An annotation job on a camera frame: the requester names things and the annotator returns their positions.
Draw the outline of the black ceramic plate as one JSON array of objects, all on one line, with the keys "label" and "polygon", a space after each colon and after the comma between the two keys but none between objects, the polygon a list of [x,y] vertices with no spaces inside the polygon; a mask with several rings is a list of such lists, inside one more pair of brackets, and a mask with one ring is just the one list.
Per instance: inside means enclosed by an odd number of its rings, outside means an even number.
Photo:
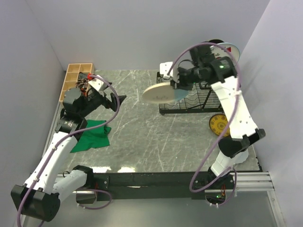
[{"label": "black ceramic plate", "polygon": [[220,39],[212,39],[209,41],[210,43],[215,43],[215,44],[220,44],[220,43],[223,43],[223,40],[220,40]]}]

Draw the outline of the watermelon pattern white plate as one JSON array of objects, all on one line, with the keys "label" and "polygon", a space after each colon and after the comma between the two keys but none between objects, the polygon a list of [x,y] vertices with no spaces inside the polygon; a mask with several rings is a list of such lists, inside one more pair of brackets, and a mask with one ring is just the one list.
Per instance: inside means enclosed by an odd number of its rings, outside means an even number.
[{"label": "watermelon pattern white plate", "polygon": [[[238,62],[240,59],[240,50],[237,46],[231,44],[231,43],[219,43],[218,45],[223,46],[234,58],[233,63]],[[215,56],[216,59],[222,58],[222,57],[229,57],[227,52],[222,50],[221,48],[212,45],[210,47],[212,54]]]}]

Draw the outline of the pale blue scalloped plate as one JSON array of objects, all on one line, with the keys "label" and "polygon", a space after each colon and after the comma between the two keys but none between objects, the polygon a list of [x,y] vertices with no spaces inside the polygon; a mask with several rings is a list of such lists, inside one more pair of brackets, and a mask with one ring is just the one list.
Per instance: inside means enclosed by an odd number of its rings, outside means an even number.
[{"label": "pale blue scalloped plate", "polygon": [[249,152],[248,149],[243,151],[243,152],[239,152],[235,157],[234,157],[234,164],[241,164],[243,163],[249,156]]}]

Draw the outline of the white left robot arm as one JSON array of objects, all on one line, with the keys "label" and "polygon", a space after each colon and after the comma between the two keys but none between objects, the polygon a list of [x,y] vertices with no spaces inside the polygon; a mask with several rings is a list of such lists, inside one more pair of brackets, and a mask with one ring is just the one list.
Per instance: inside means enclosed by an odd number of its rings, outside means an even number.
[{"label": "white left robot arm", "polygon": [[11,190],[11,197],[18,210],[17,226],[22,225],[23,215],[39,219],[42,223],[50,222],[59,211],[60,204],[77,189],[99,192],[90,167],[78,165],[62,180],[56,181],[56,178],[71,150],[83,133],[89,131],[86,116],[101,105],[117,114],[126,99],[125,95],[119,96],[116,91],[110,96],[107,99],[106,95],[97,90],[86,96],[75,87],[65,92],[63,109],[49,148],[23,185],[15,185]]}]

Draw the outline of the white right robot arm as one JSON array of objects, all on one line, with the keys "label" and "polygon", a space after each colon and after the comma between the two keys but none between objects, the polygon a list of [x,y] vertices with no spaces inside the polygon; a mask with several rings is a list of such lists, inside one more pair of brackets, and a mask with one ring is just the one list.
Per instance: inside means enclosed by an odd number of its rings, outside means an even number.
[{"label": "white right robot arm", "polygon": [[180,57],[189,52],[193,61],[191,69],[174,69],[171,75],[174,88],[188,88],[194,83],[206,82],[217,95],[223,112],[228,119],[224,131],[214,143],[219,147],[219,154],[209,168],[208,184],[218,189],[224,184],[224,176],[235,164],[242,163],[248,157],[247,149],[265,137],[264,129],[253,121],[241,91],[241,71],[238,61],[221,44],[202,42],[184,50]]}]

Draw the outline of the beige and blue plate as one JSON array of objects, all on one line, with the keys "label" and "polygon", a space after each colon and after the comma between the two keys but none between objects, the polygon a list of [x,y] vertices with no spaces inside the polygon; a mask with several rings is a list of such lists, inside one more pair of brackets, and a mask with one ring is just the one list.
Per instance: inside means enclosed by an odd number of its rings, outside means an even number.
[{"label": "beige and blue plate", "polygon": [[174,89],[170,82],[150,86],[143,92],[143,100],[153,104],[168,104],[179,101],[188,95],[188,90]]}]

